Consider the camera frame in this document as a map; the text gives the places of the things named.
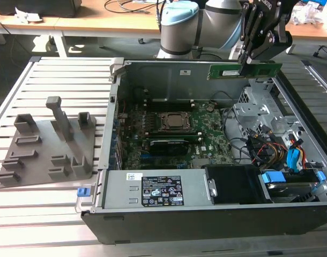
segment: blue drive latch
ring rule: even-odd
[[[281,171],[266,171],[261,175],[264,183],[285,183],[286,179]]]

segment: wooden desk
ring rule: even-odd
[[[159,36],[159,28],[155,16],[155,6],[148,9],[150,14],[112,13],[104,9],[105,0],[84,0],[74,19],[60,18],[55,29],[62,31],[118,32],[124,34],[148,34]],[[145,4],[126,4],[131,10],[145,7]],[[117,3],[108,8],[123,11]]]
[[[75,18],[44,17],[44,22],[41,23],[22,24],[13,16],[0,16],[0,21],[11,34],[52,35],[61,57],[68,56],[64,36],[160,38],[155,6],[149,9],[150,14],[112,13],[104,9],[105,1],[83,0]],[[142,6],[145,5],[132,3],[126,5],[129,9]],[[108,7],[122,11],[117,3],[112,3]],[[288,24],[286,30],[291,32],[295,44],[327,46],[327,31],[322,28],[322,24],[297,26]],[[0,26],[0,34],[5,33]]]

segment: power supply label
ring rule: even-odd
[[[142,205],[144,207],[184,205],[180,176],[142,177]]]

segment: cable on desk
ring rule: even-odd
[[[3,27],[3,29],[6,30],[7,33],[11,35],[10,31],[8,31],[8,29],[1,23],[1,21],[0,25]],[[26,48],[17,39],[15,39],[15,41],[24,49],[24,51],[26,51],[30,56],[32,56],[32,54],[28,50],[26,50]]]
[[[150,12],[148,12],[148,11],[142,11],[142,10],[152,8],[153,6],[156,5],[156,4],[150,4],[150,5],[147,5],[147,6],[145,6],[145,7],[141,7],[141,8],[134,9],[134,10],[131,10],[131,9],[127,9],[127,8],[125,8],[126,11],[124,11],[124,12],[114,11],[114,10],[111,10],[111,9],[107,8],[107,6],[108,6],[109,4],[117,3],[117,2],[118,2],[118,4],[121,6],[121,8],[124,10],[124,5],[127,4],[127,3],[131,3],[132,0],[126,0],[126,1],[123,2],[123,3],[120,3],[119,0],[116,0],[116,1],[108,0],[108,1],[106,1],[106,2],[104,3],[104,9],[107,10],[107,11],[109,11],[109,12],[112,12],[112,13],[144,13],[144,14],[149,14]]]

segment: blue tab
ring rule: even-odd
[[[316,173],[316,175],[317,175],[320,182],[323,181],[323,180],[326,180],[326,177],[325,177],[325,174],[323,173],[323,171],[318,171]]]
[[[262,174],[264,183],[285,183],[286,179],[281,171],[266,171]]]
[[[91,196],[91,189],[88,187],[80,187],[77,192],[78,197],[89,197]]]

